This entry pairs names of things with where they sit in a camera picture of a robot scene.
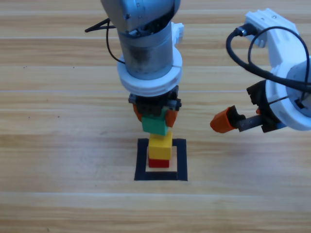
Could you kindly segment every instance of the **yellow lego brick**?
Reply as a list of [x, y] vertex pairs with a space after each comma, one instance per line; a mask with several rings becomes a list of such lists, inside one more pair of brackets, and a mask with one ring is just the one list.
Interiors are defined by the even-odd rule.
[[167, 132], [166, 136], [151, 134], [149, 139], [149, 158], [170, 160], [172, 157], [173, 134]]

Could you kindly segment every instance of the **cable connector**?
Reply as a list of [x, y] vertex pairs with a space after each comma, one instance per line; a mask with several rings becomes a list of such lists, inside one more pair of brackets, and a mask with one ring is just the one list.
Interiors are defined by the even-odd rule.
[[246, 23], [236, 28], [236, 33], [239, 36], [256, 35], [258, 33], [256, 27], [251, 23]]

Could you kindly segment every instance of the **white ring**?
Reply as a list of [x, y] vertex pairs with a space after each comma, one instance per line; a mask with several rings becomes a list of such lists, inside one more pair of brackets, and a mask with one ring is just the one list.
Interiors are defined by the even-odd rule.
[[153, 97], [160, 96], [171, 91], [177, 86], [182, 78], [183, 60], [177, 48], [173, 47], [172, 69], [162, 78], [154, 80], [141, 80], [130, 75], [125, 64], [118, 63], [118, 73], [122, 85], [130, 93], [137, 96]]

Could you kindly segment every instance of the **green lego brick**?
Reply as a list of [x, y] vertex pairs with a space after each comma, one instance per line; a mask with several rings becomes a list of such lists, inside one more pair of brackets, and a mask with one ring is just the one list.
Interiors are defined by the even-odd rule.
[[144, 132], [165, 136], [169, 128], [166, 125], [165, 114], [166, 110], [162, 110], [161, 116], [143, 116], [141, 123]]

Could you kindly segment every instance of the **gray metal cylinder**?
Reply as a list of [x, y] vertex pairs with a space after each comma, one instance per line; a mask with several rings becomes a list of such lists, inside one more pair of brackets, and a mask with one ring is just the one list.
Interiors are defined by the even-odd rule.
[[[306, 77], [306, 68], [307, 68], [307, 61], [304, 61], [304, 62], [292, 67], [291, 70], [288, 72], [286, 78], [290, 79], [290, 80], [296, 80], [296, 81], [304, 82], [305, 77]], [[308, 82], [309, 83], [311, 82], [310, 72], [309, 72]], [[294, 107], [299, 112], [304, 114], [305, 116], [311, 117], [311, 94], [306, 93], [305, 99], [301, 102], [302, 105], [297, 105], [296, 101], [301, 98], [302, 92], [295, 90], [295, 89], [292, 89], [292, 88], [289, 88], [289, 87], [286, 87], [286, 90], [287, 90], [287, 94], [289, 96], [289, 99], [291, 100]]]
[[135, 37], [119, 32], [127, 71], [135, 78], [158, 79], [166, 75], [173, 65], [172, 25], [169, 23], [158, 33]]

